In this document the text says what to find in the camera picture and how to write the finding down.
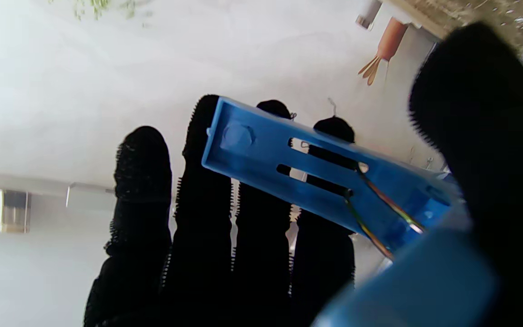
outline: black fuzzy fabric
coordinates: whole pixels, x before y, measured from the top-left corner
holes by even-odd
[[[332,117],[320,120],[314,129],[354,143],[355,133],[345,120]],[[356,162],[310,146],[309,155],[354,168]],[[329,185],[314,176],[307,183],[328,189]],[[292,275],[292,323],[309,326],[328,301],[348,283],[354,281],[355,255],[349,234],[352,232],[314,213],[302,210],[297,220],[298,234]]]
[[[231,317],[231,179],[201,165],[217,101],[218,96],[206,95],[195,106],[183,151],[185,172],[177,188],[177,231],[162,303],[183,325]],[[191,308],[198,314],[188,314]]]
[[[523,65],[482,23],[454,31],[421,68],[410,113],[444,155],[500,277],[485,325],[523,325]]]
[[[129,134],[117,155],[114,218],[106,259],[87,301],[84,325],[107,325],[158,300],[161,271],[171,245],[168,149],[154,128]]]
[[[258,108],[284,119],[277,100]],[[289,169],[281,171],[289,174]],[[234,312],[241,325],[286,325],[289,318],[289,249],[285,236],[292,205],[245,183],[239,185],[237,248],[233,271]]]

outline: white ceiling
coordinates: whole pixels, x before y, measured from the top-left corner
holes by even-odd
[[[356,72],[390,15],[361,29],[359,2],[154,0],[133,19],[78,21],[72,0],[0,0],[0,173],[110,186],[118,143],[151,124],[179,175],[192,108],[207,93],[280,99],[307,125],[332,115],[331,97],[360,144],[419,166],[433,155],[440,167],[405,112],[431,42],[409,29],[367,87]]]

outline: blue plastic part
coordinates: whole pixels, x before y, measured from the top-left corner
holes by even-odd
[[[469,234],[436,228],[386,271],[337,296],[314,326],[478,326],[498,285]]]
[[[362,233],[343,196],[280,174],[276,169],[286,165],[349,188],[354,194],[351,203],[365,225],[390,251],[411,242],[417,237],[416,232],[367,188],[354,170],[292,149],[290,139],[301,139],[367,164],[367,177],[424,226],[434,225],[450,207],[447,194],[437,186],[440,181],[421,169],[232,99],[220,97],[207,132],[204,167]]]

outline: white wall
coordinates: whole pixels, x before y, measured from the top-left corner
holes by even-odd
[[[111,186],[118,143],[151,124],[178,176],[205,93],[280,99],[307,125],[331,115],[332,97],[360,144],[418,166],[434,155],[440,168],[405,112],[431,42],[409,29],[367,87],[356,72],[390,15],[366,31],[358,1],[166,0],[144,9],[151,17],[80,22],[72,0],[0,0],[0,173]]]
[[[76,212],[33,196],[31,231],[0,234],[0,327],[81,326],[106,258],[110,212]]]

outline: colored wire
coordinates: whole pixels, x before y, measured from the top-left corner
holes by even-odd
[[[415,232],[418,232],[419,234],[422,234],[425,232],[425,227],[421,225],[418,221],[413,219],[411,216],[409,216],[408,213],[405,213],[405,210],[403,210],[397,203],[395,203],[392,199],[390,199],[388,196],[385,195],[382,191],[380,191],[375,184],[373,184],[369,178],[365,175],[365,173],[361,172],[359,168],[355,168],[355,171],[359,174],[360,178],[365,181],[367,186],[378,196],[386,205],[388,205],[395,213],[398,213],[401,218],[403,218],[404,221],[406,221],[409,224],[409,227],[411,227]]]
[[[378,237],[375,236],[375,234],[373,234],[369,230],[369,228],[367,228],[367,226],[363,222],[361,216],[355,210],[355,207],[352,206],[352,203],[350,203],[350,194],[348,191],[346,192],[346,194],[344,196],[344,202],[346,203],[346,206],[350,210],[350,213],[352,213],[352,215],[355,217],[356,222],[359,224],[360,228],[363,230],[363,232],[365,232],[365,234],[367,234],[367,237],[371,240],[372,244],[374,244],[374,246],[376,246],[376,248],[380,252],[382,252],[382,254],[384,254],[385,257],[387,257],[391,261],[394,260],[393,254],[389,251],[389,249],[386,248],[386,246],[384,246],[384,244],[382,244],[382,242],[378,239]]]

